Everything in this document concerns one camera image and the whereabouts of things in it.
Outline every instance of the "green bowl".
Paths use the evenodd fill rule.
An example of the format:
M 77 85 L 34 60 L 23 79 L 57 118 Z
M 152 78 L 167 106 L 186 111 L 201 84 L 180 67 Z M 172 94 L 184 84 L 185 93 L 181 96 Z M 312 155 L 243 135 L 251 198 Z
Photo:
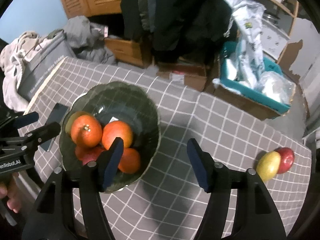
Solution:
M 76 144 L 65 132 L 70 116 L 77 111 L 86 111 L 95 116 L 102 128 L 115 117 L 129 124 L 134 133 L 131 147 L 140 153 L 141 168 L 135 174 L 125 174 L 118 170 L 112 185 L 105 192 L 115 192 L 138 180 L 150 166 L 160 143 L 160 119 L 155 103 L 141 88 L 124 82 L 97 85 L 79 97 L 61 127 L 59 148 L 66 171 L 82 167 L 82 162 L 75 155 Z

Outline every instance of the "table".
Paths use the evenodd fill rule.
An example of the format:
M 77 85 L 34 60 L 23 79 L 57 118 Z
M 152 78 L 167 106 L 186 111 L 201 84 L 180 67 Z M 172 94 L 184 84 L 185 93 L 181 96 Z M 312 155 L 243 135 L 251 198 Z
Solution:
M 206 93 L 111 65 L 67 57 L 45 81 L 30 111 L 45 124 L 57 102 L 71 106 L 76 98 L 100 83 L 135 84 L 154 100 L 161 119 L 161 143 L 146 174 L 138 183 L 113 194 L 101 193 L 108 221 L 117 240 L 193 239 L 204 215 L 209 194 L 197 184 L 186 153 L 186 142 L 196 138 L 204 151 L 231 169 L 254 167 L 257 156 L 277 147 L 290 147 L 295 162 L 289 172 L 266 183 L 288 234 L 303 205 L 311 171 L 311 152 L 264 122 Z M 46 181 L 62 164 L 56 138 L 50 152 L 35 154 L 36 170 Z M 236 207 L 232 191 L 223 236 L 231 233 Z M 76 219 L 83 223 L 79 191 L 74 189 Z

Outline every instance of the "teal box rim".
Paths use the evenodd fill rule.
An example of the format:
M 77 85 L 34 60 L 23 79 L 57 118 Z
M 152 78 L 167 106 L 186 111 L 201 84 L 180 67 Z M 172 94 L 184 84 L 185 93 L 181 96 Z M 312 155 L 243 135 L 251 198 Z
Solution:
M 236 44 L 237 44 L 236 42 L 227 41 L 223 45 L 221 55 L 220 55 L 220 58 L 221 58 L 220 82 L 221 82 L 221 84 L 223 84 L 224 86 L 226 86 L 228 88 L 238 90 L 244 97 L 249 98 L 249 99 L 251 99 L 259 104 L 262 104 L 264 106 L 268 106 L 271 109 L 278 112 L 279 114 L 286 113 L 290 109 L 289 105 L 279 103 L 279 102 L 263 95 L 262 93 L 260 93 L 256 90 L 250 89 L 250 88 L 240 84 L 238 81 L 229 80 L 227 78 L 227 71 L 226 71 L 227 66 L 226 66 L 225 58 L 229 57 L 232 52 L 236 51 Z M 265 68 L 267 71 L 274 71 L 274 72 L 277 72 L 283 76 L 281 68 L 278 64 L 272 62 L 271 60 L 269 60 L 266 57 L 263 58 L 263 62 L 265 64 Z

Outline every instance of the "silver bolt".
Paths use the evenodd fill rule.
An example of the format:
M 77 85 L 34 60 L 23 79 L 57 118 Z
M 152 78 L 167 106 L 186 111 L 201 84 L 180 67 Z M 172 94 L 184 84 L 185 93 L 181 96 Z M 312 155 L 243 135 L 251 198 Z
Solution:
M 223 164 L 220 163 L 220 162 L 215 162 L 215 163 L 214 163 L 214 166 L 215 166 L 216 168 L 218 168 L 218 169 L 221 169 L 221 168 L 223 167 Z
M 87 163 L 88 167 L 94 167 L 95 165 L 97 165 L 97 163 L 95 161 L 90 161 Z
M 54 169 L 54 173 L 55 173 L 55 174 L 59 174 L 61 171 L 62 171 L 62 168 L 61 168 L 61 167 L 58 167 L 58 168 L 55 168 L 55 169 Z
M 254 169 L 248 169 L 250 175 L 256 175 L 256 171 Z

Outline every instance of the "gray laundry basket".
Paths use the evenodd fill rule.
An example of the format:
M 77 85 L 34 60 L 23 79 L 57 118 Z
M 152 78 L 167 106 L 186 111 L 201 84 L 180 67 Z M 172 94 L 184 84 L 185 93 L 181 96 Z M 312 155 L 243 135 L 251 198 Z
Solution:
M 76 55 L 65 41 L 63 31 L 61 31 L 26 65 L 18 94 L 30 101 L 57 63 L 64 57 L 76 57 Z

